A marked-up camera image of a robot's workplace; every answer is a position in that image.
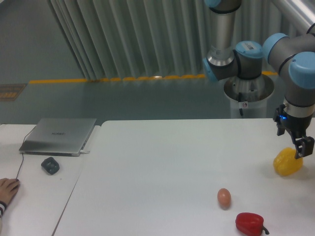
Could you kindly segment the person's hand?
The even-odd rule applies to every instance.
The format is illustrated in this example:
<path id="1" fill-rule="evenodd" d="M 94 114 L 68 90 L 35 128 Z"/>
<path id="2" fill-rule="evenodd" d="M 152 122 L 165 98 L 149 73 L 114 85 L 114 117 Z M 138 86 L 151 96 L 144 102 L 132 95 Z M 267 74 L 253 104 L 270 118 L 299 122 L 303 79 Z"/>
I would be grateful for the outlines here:
<path id="1" fill-rule="evenodd" d="M 19 191 L 19 188 L 13 189 L 16 180 L 15 178 L 2 178 L 0 180 L 0 201 L 6 203 L 7 206 L 9 206 L 10 202 Z"/>

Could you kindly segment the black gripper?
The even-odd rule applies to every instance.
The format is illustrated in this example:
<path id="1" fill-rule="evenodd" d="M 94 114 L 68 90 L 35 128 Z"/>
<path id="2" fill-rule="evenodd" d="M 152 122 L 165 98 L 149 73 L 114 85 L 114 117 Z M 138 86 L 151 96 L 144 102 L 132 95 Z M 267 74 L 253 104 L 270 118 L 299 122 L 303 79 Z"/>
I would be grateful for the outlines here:
<path id="1" fill-rule="evenodd" d="M 306 129 L 311 124 L 312 115 L 308 117 L 294 117 L 285 110 L 285 105 L 281 104 L 275 111 L 273 121 L 277 125 L 277 135 L 283 135 L 285 131 L 291 136 L 296 149 L 295 159 L 309 156 L 313 153 L 315 140 L 306 136 Z"/>

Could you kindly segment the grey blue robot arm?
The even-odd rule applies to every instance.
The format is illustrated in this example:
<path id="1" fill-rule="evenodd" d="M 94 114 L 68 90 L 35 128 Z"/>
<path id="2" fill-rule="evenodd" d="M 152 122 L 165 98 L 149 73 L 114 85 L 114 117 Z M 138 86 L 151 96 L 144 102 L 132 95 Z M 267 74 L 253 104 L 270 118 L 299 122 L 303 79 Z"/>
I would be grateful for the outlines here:
<path id="1" fill-rule="evenodd" d="M 295 158 L 312 154 L 314 138 L 306 130 L 315 112 L 315 10 L 304 0 L 276 0 L 275 6 L 302 32 L 290 38 L 283 33 L 269 36 L 263 45 L 252 41 L 231 46 L 235 13 L 239 0 L 207 0 L 212 13 L 211 49 L 203 59 L 206 77 L 212 81 L 237 77 L 232 90 L 239 102 L 250 100 L 244 89 L 253 84 L 261 97 L 266 85 L 261 76 L 262 61 L 266 60 L 283 79 L 286 90 L 283 103 L 276 109 L 273 120 L 277 134 L 288 133 L 295 145 Z"/>

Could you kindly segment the striped sleeve forearm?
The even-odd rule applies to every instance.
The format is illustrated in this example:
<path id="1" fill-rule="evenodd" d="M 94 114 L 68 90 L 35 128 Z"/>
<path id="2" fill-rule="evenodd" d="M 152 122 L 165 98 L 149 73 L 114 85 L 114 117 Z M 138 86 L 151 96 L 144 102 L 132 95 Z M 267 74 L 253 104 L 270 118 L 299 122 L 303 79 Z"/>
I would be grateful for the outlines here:
<path id="1" fill-rule="evenodd" d="M 2 217 L 7 209 L 7 204 L 0 201 L 0 232 L 2 231 Z"/>

